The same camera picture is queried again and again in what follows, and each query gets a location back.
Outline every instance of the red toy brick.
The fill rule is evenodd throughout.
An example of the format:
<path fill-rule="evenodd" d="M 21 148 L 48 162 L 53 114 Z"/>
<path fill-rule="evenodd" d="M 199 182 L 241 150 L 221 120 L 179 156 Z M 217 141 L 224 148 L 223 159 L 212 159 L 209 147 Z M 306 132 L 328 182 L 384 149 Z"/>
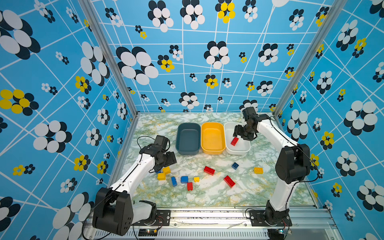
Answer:
<path fill-rule="evenodd" d="M 207 167 L 207 166 L 205 166 L 204 172 L 206 172 L 206 173 L 208 173 L 208 174 L 210 174 L 212 176 L 215 174 L 215 170 L 210 168 L 210 167 Z"/>
<path fill-rule="evenodd" d="M 238 140 L 239 140 L 239 138 L 234 137 L 234 139 L 231 142 L 231 145 L 233 145 L 233 146 L 236 145 Z"/>
<path fill-rule="evenodd" d="M 232 181 L 232 179 L 229 176 L 226 176 L 224 178 L 224 181 L 232 188 L 236 183 Z"/>
<path fill-rule="evenodd" d="M 193 185 L 191 182 L 187 183 L 187 189 L 188 191 L 192 191 L 193 190 Z"/>

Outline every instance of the marble table surface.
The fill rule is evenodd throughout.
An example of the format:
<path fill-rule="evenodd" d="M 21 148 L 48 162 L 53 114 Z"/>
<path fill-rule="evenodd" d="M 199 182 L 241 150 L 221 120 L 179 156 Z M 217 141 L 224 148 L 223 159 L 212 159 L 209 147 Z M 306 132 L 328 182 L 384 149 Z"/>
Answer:
<path fill-rule="evenodd" d="M 159 181 L 156 173 L 148 173 L 140 183 L 133 200 L 155 202 L 158 207 L 210 207 L 210 206 L 265 206 L 275 189 L 277 175 L 275 164 L 279 155 L 274 146 L 262 135 L 251 142 L 247 155 L 230 155 L 224 151 L 220 155 L 208 155 L 201 148 L 197 155 L 180 155 L 176 148 L 177 127 L 183 122 L 243 122 L 241 113 L 153 113 L 140 114 L 136 131 L 123 168 L 123 175 L 139 154 L 136 139 L 139 136 L 162 135 L 170 139 L 170 151 L 175 152 L 177 163 L 170 166 L 171 173 L 166 180 Z M 143 147 L 153 143 L 147 137 L 139 139 Z M 239 164 L 237 170 L 231 166 Z M 214 176 L 205 173 L 204 167 L 216 170 Z M 264 174 L 255 174 L 254 167 L 262 167 Z M 230 188 L 224 177 L 230 176 L 236 183 Z M 177 186 L 173 187 L 171 177 L 176 177 Z M 180 182 L 181 176 L 188 176 L 193 182 L 193 190 L 187 191 L 187 184 Z M 194 182 L 193 177 L 200 177 Z M 292 205 L 314 205 L 305 184 L 300 183 L 292 200 Z"/>

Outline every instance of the blue toy brick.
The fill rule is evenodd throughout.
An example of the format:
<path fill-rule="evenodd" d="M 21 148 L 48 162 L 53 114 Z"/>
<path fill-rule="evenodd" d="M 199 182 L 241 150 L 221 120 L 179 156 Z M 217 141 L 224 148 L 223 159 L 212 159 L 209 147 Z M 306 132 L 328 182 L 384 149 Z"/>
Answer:
<path fill-rule="evenodd" d="M 172 180 L 172 185 L 173 185 L 174 187 L 176 187 L 176 186 L 177 186 L 176 178 L 175 178 L 175 177 L 172 177 L 171 180 Z"/>
<path fill-rule="evenodd" d="M 182 176 L 181 183 L 188 183 L 188 176 Z"/>
<path fill-rule="evenodd" d="M 238 165 L 236 162 L 234 162 L 234 163 L 232 164 L 232 168 L 235 169 L 235 170 L 237 169 L 238 166 L 239 166 L 239 165 Z"/>

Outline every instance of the white bin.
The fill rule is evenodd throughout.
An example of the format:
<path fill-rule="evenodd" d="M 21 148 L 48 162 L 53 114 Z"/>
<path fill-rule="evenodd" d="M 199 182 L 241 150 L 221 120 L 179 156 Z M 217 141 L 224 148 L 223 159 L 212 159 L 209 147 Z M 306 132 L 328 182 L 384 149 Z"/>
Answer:
<path fill-rule="evenodd" d="M 233 140 L 233 131 L 235 130 L 236 125 L 241 125 L 240 122 L 227 122 L 224 124 L 224 132 L 225 132 L 225 150 L 229 154 L 233 155 L 246 155 L 247 152 L 251 149 L 251 143 L 242 139 L 238 136 L 239 140 L 236 145 L 231 145 Z"/>

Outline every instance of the orange tray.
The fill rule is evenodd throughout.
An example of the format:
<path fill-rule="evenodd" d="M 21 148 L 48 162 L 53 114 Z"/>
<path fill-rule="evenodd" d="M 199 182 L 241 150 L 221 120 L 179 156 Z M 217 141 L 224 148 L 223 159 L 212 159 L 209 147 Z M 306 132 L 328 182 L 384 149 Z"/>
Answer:
<path fill-rule="evenodd" d="M 225 150 L 224 126 L 206 122 L 201 126 L 201 148 L 206 154 L 221 154 Z"/>

